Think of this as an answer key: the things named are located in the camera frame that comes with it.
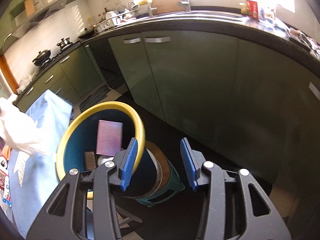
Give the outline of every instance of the cabinet handle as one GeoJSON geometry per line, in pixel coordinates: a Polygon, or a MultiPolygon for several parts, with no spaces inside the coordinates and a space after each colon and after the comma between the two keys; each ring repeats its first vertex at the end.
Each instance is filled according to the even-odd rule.
{"type": "Polygon", "coordinates": [[[145,38],[145,42],[147,43],[161,43],[161,42],[169,42],[171,41],[170,37],[162,37],[162,38],[145,38]]]}
{"type": "Polygon", "coordinates": [[[58,94],[61,91],[62,88],[59,88],[57,92],[55,92],[55,94],[58,94]]]}
{"type": "Polygon", "coordinates": [[[29,95],[32,90],[33,90],[33,87],[30,88],[30,90],[27,92],[27,95],[29,95]]]}
{"type": "Polygon", "coordinates": [[[316,96],[316,98],[318,98],[318,100],[320,100],[320,91],[315,87],[314,84],[312,84],[312,82],[310,82],[309,88],[313,92],[313,94],[316,96]]]}
{"type": "Polygon", "coordinates": [[[10,33],[8,36],[6,36],[6,38],[4,39],[3,42],[5,42],[11,35],[12,35],[12,33],[10,33]]]}
{"type": "Polygon", "coordinates": [[[65,59],[63,59],[62,61],[60,61],[60,63],[65,62],[68,58],[70,58],[70,56],[66,57],[65,59]]]}
{"type": "Polygon", "coordinates": [[[50,81],[50,79],[52,79],[52,78],[53,78],[53,75],[47,79],[46,83],[48,83],[50,81]]]}
{"type": "Polygon", "coordinates": [[[135,38],[135,39],[132,39],[132,40],[124,40],[123,43],[124,44],[131,44],[131,43],[137,43],[137,42],[140,42],[141,39],[140,38],[135,38]]]}

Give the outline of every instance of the ribbed blue rubber pad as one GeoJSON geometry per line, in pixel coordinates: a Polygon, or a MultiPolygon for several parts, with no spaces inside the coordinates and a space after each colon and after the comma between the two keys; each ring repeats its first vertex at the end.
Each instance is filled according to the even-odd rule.
{"type": "Polygon", "coordinates": [[[184,169],[187,174],[189,185],[190,187],[192,187],[193,191],[196,191],[198,189],[198,183],[196,179],[196,168],[193,164],[193,161],[190,156],[190,152],[188,150],[187,144],[184,141],[184,139],[180,141],[180,153],[181,153],[184,169]]]}
{"type": "Polygon", "coordinates": [[[122,170],[122,180],[120,184],[120,188],[122,191],[125,191],[130,184],[132,170],[133,170],[134,162],[137,157],[137,153],[138,153],[138,141],[137,139],[134,139],[131,145],[131,148],[129,150],[127,160],[122,170]]]}

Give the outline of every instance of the purple metallic box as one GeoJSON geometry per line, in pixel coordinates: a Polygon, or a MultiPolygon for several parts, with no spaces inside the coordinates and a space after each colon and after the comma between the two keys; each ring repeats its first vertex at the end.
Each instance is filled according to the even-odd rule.
{"type": "Polygon", "coordinates": [[[115,156],[121,151],[123,123],[99,120],[97,154],[115,156]]]}

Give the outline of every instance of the yellow bucket rim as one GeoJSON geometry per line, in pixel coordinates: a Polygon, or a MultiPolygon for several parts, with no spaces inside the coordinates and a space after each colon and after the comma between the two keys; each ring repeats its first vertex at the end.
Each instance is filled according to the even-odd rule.
{"type": "MultiPolygon", "coordinates": [[[[122,102],[116,102],[116,101],[111,101],[111,102],[104,102],[97,104],[95,106],[90,107],[83,113],[81,113],[74,121],[69,125],[67,130],[64,132],[61,141],[58,146],[57,150],[57,160],[56,160],[56,169],[57,169],[57,174],[59,177],[59,180],[61,181],[64,176],[66,175],[64,171],[64,153],[65,149],[67,146],[67,143],[70,139],[71,134],[75,131],[75,129],[78,127],[81,122],[83,122],[85,119],[87,119],[89,116],[103,111],[103,110],[108,110],[108,109],[116,109],[124,112],[127,114],[131,120],[133,121],[134,124],[134,130],[135,130],[135,138],[138,141],[138,153],[136,160],[134,162],[133,170],[132,173],[134,173],[140,163],[140,160],[142,158],[142,154],[144,151],[144,145],[145,145],[145,131],[144,131],[144,125],[143,122],[136,112],[131,106],[122,103],[122,102]]],[[[93,199],[93,192],[88,192],[87,198],[89,200],[93,199]]]]}

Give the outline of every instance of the light blue tablecloth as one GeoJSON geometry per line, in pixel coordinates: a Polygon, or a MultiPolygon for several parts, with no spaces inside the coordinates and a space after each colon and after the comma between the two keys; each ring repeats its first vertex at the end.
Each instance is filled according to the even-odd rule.
{"type": "MultiPolygon", "coordinates": [[[[61,137],[69,125],[72,106],[47,90],[26,112],[37,127],[49,131],[49,148],[56,152],[61,137]]],[[[12,214],[19,233],[26,238],[27,232],[48,197],[59,183],[53,156],[36,153],[26,161],[22,186],[18,172],[13,169],[18,151],[11,151],[8,163],[12,214]]]]}

